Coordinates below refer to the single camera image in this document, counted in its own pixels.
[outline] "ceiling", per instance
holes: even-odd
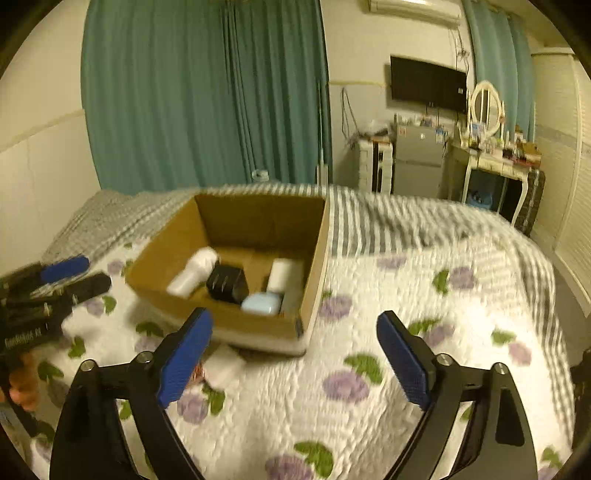
[[[528,30],[545,47],[568,47],[554,24],[528,0],[489,0],[503,10],[519,15]]]

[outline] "air conditioner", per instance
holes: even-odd
[[[376,14],[400,15],[447,27],[457,27],[462,18],[460,5],[448,0],[369,0]]]

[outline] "white bottle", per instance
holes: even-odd
[[[184,270],[173,278],[166,291],[175,297],[189,298],[199,284],[207,281],[217,260],[217,252],[213,248],[200,248],[187,260]]]

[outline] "human hand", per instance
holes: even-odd
[[[32,353],[21,355],[23,367],[10,372],[10,398],[27,411],[33,411],[39,404],[39,380],[35,372],[35,358]],[[5,401],[0,390],[0,402]]]

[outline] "bed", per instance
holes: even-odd
[[[284,184],[209,189],[219,193],[320,194],[330,204],[331,260],[308,352],[285,359],[250,355],[225,392],[191,386],[168,413],[210,479],[383,478],[414,430],[420,410],[404,398],[375,339],[375,319],[395,310],[433,350],[464,365],[507,363],[528,414],[540,478],[570,454],[573,387],[551,264],[490,212],[438,200],[362,194],[344,187]],[[128,362],[155,349],[170,319],[125,285],[130,262],[195,190],[102,191],[44,254],[52,262],[87,255],[107,271],[109,294],[77,308],[60,345],[37,352],[43,400],[38,419],[57,424],[60,404],[85,358]],[[120,418],[138,472],[154,478],[129,407]],[[447,474],[466,405],[433,478]],[[9,414],[4,422],[11,422]],[[33,471],[48,477],[51,443],[19,437]]]

